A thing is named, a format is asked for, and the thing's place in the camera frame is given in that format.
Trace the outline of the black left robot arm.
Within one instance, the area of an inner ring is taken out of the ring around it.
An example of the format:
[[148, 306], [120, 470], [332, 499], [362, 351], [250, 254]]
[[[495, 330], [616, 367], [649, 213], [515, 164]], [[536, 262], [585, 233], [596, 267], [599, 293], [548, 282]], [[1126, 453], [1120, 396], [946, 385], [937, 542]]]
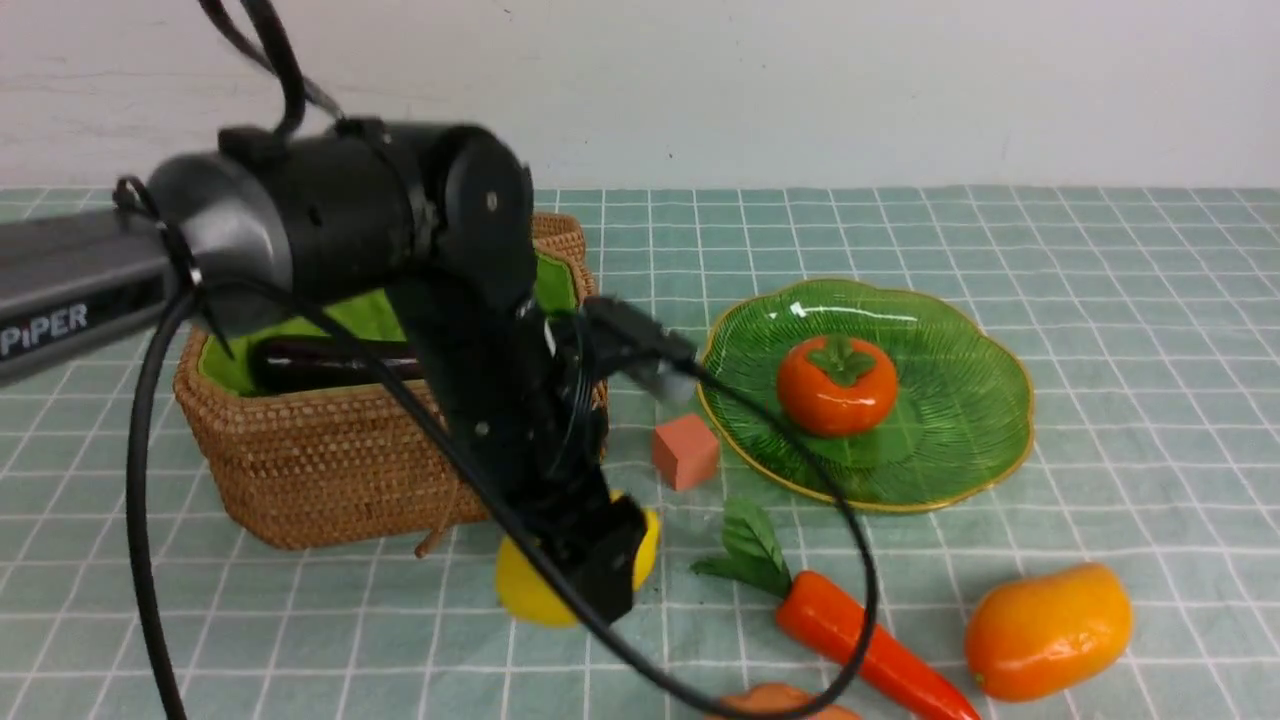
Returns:
[[593, 391], [659, 364], [620, 299], [536, 299], [529, 169], [476, 126], [338, 122], [123, 177], [109, 209], [3, 227], [3, 383], [196, 316], [223, 345], [319, 315], [407, 411], [570, 612], [634, 606], [649, 521], [602, 470]]

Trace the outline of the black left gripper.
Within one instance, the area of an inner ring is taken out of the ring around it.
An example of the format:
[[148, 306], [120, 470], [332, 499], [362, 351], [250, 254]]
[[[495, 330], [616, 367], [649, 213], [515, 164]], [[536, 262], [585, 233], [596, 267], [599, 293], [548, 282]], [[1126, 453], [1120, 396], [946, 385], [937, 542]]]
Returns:
[[[600, 491], [611, 505], [548, 556], [605, 625], [628, 614], [649, 578], [649, 510], [609, 495], [603, 411], [585, 359], [581, 305], [529, 301], [512, 314], [467, 300], [430, 304], [430, 387], [465, 482], [497, 521], [536, 521]], [[572, 626], [579, 616], [515, 550], [515, 618]]]

